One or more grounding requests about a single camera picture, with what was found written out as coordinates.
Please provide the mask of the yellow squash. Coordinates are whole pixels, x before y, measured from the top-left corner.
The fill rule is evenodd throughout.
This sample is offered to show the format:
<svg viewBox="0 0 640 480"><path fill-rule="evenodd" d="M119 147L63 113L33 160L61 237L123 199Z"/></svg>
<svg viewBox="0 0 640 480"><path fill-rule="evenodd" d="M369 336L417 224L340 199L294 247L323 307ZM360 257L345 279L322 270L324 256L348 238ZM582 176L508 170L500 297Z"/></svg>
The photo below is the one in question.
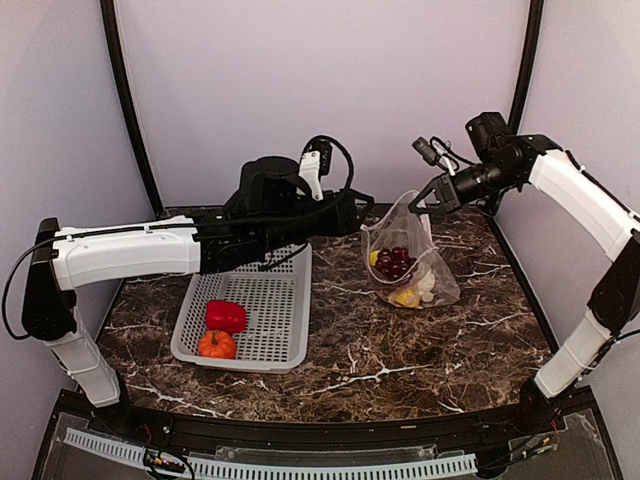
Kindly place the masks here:
<svg viewBox="0 0 640 480"><path fill-rule="evenodd" d="M396 292L393 297L393 302L404 308L416 308L420 305L420 301L420 296L413 288Z"/></svg>
<svg viewBox="0 0 640 480"><path fill-rule="evenodd" d="M379 250L374 250L369 254L369 264L372 267L375 267L378 261L378 257L379 257L380 251Z"/></svg>

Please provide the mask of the dark red grape bunch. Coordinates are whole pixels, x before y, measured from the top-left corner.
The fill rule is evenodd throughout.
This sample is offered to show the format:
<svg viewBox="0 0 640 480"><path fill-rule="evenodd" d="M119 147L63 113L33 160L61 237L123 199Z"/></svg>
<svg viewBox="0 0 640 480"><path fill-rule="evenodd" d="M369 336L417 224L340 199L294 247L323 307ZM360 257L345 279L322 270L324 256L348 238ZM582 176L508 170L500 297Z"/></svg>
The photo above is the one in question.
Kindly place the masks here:
<svg viewBox="0 0 640 480"><path fill-rule="evenodd" d="M399 280L409 272L417 261L405 247L396 246L383 248L379 251L377 264L375 267L371 267L384 280Z"/></svg>

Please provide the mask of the clear zip top bag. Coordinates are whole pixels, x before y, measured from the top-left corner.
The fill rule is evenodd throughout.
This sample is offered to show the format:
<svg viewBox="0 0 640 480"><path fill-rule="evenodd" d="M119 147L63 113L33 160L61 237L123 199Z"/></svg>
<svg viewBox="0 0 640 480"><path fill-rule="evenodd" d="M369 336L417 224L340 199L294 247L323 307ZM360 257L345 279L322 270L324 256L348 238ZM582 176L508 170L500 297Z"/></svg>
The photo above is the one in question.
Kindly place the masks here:
<svg viewBox="0 0 640 480"><path fill-rule="evenodd" d="M405 192L380 220L360 227L364 265L376 294L393 306L454 304L460 288L434 244L430 217L409 210L417 196Z"/></svg>

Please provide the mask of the white cauliflower with leaves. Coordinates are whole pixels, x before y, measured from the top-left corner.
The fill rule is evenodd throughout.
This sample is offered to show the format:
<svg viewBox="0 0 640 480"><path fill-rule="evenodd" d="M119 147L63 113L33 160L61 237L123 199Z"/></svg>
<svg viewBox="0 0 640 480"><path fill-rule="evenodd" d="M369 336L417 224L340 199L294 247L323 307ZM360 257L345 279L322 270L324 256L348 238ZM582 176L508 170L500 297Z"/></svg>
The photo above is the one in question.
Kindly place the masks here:
<svg viewBox="0 0 640 480"><path fill-rule="evenodd" d="M425 305L433 305L435 301L435 274L432 270L426 274L416 284L416 293L420 302Z"/></svg>

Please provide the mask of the red bell pepper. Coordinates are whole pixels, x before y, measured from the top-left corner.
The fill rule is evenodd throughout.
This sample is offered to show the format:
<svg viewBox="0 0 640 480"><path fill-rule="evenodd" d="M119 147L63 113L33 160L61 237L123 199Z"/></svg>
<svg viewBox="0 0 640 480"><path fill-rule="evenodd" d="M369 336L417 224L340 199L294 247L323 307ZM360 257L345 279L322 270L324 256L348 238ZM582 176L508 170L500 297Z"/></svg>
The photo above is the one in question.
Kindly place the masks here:
<svg viewBox="0 0 640 480"><path fill-rule="evenodd" d="M247 325L246 309L226 300L211 300L206 304L205 325L208 330L241 333Z"/></svg>

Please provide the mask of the small orange pumpkin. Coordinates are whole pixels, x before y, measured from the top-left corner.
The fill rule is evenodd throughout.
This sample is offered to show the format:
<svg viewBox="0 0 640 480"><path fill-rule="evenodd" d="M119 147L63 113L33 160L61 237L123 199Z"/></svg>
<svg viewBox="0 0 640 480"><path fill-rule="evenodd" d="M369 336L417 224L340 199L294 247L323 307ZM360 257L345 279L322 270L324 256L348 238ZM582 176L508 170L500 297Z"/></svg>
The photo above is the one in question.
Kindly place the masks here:
<svg viewBox="0 0 640 480"><path fill-rule="evenodd" d="M205 358L234 359L236 343L225 331L210 330L199 341L198 354Z"/></svg>

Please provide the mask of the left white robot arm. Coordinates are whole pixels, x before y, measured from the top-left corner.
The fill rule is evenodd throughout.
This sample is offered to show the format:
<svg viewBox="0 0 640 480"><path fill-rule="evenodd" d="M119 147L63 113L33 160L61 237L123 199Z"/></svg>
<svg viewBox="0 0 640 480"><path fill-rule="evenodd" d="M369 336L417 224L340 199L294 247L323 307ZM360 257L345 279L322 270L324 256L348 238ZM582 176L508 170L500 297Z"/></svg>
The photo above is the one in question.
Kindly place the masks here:
<svg viewBox="0 0 640 480"><path fill-rule="evenodd" d="M15 341L45 344L81 387L97 422L114 435L142 432L122 377L108 364L82 324L78 288L102 281L156 274L223 273L258 262L275 267L269 254L314 236L355 233L374 206L372 196L343 188L324 200L299 198L280 214L228 219L221 212L103 228L63 228L57 218L40 223L36 241L11 269L29 264L23 294L23 333Z"/></svg>

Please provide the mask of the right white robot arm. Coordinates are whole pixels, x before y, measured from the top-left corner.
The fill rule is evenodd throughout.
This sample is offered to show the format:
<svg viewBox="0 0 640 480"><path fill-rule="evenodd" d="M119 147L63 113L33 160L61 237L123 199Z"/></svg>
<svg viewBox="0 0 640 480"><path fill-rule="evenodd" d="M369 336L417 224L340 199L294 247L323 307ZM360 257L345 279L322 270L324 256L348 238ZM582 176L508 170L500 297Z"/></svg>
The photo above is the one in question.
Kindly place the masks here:
<svg viewBox="0 0 640 480"><path fill-rule="evenodd" d="M479 163L435 177L411 201L411 213L452 213L530 185L568 214L609 262L582 319L520 389L510 424L530 434L557 414L562 397L626 337L625 327L639 313L639 215L544 135L482 134L474 148Z"/></svg>

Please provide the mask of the white perforated plastic basket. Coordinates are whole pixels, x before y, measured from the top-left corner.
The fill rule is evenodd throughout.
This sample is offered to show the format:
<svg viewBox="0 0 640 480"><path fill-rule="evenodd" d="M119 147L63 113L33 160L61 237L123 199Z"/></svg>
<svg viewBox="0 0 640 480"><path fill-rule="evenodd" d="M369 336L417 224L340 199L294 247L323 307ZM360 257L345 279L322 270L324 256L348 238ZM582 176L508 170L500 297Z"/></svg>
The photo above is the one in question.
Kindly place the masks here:
<svg viewBox="0 0 640 480"><path fill-rule="evenodd" d="M312 247L281 248L270 257L277 266L261 271L258 263L233 271L194 275L183 299L171 339L173 356L201 367L287 373L306 357L311 305ZM232 338L233 359L198 353L211 300L235 303L246 310L245 329Z"/></svg>

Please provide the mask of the right black frame post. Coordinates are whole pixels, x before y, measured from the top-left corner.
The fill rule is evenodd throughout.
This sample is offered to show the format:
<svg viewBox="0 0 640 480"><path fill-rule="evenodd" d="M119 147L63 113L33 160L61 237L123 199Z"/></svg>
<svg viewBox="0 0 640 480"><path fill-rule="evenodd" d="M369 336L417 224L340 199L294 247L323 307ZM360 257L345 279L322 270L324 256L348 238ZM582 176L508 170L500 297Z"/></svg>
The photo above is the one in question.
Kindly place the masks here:
<svg viewBox="0 0 640 480"><path fill-rule="evenodd" d="M517 133L524 115L542 26L543 0L530 0L519 69L509 111L508 126Z"/></svg>

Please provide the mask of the black frame post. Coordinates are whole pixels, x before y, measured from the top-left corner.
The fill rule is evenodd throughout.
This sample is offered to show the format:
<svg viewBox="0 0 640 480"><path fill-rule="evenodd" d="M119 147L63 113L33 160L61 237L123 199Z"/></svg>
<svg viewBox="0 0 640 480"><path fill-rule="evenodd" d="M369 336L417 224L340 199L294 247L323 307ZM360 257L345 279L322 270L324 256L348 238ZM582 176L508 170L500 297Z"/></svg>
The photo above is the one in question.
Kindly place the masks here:
<svg viewBox="0 0 640 480"><path fill-rule="evenodd" d="M134 160L152 212L156 218L159 218L164 212L164 205L145 148L133 101L117 20L116 2L101 0L99 4L114 84Z"/></svg>
<svg viewBox="0 0 640 480"><path fill-rule="evenodd" d="M542 26L543 0L530 0L519 69L509 111L508 126L517 133L524 115Z"/></svg>

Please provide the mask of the left black frame post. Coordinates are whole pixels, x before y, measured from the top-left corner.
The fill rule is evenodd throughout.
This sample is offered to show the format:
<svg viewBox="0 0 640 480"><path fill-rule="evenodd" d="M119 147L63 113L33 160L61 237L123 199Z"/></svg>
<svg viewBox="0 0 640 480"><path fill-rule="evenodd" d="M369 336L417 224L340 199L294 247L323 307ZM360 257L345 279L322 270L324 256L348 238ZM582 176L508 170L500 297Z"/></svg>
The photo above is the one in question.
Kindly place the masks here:
<svg viewBox="0 0 640 480"><path fill-rule="evenodd" d="M134 160L152 212L156 218L159 218L164 212L164 205L145 148L133 101L117 20L116 2L101 0L99 4L114 84Z"/></svg>

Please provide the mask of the black curved front rail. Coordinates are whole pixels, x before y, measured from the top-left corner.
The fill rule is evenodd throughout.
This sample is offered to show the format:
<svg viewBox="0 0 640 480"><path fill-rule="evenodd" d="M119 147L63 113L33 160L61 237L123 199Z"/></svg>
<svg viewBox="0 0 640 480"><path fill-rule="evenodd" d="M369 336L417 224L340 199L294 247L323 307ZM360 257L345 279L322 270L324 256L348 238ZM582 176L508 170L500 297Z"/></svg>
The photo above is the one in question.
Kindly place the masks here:
<svg viewBox="0 0 640 480"><path fill-rule="evenodd" d="M479 413L365 423L225 420L136 406L97 409L83 398L76 410L103 432L130 440L150 439L154 446L198 452L212 452L219 447L337 451L432 444L441 451L459 448L483 452L551 429L548 422L526 421L514 405Z"/></svg>

